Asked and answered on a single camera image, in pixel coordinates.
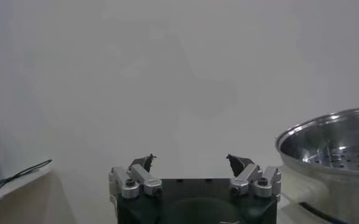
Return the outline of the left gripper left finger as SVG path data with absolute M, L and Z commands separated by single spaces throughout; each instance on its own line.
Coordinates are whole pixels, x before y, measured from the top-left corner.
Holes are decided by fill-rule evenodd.
M 124 199 L 134 199 L 141 193 L 159 198 L 163 193 L 163 181 L 150 174 L 153 154 L 137 158 L 127 169 L 119 166 L 112 167 L 108 173 L 109 193 Z

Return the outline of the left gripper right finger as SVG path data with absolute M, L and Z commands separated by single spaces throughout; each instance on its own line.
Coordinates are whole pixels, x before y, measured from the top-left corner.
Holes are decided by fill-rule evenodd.
M 278 167 L 268 166 L 265 170 L 249 158 L 228 154 L 233 178 L 229 180 L 229 192 L 240 197 L 252 192 L 260 198 L 280 198 L 282 173 Z

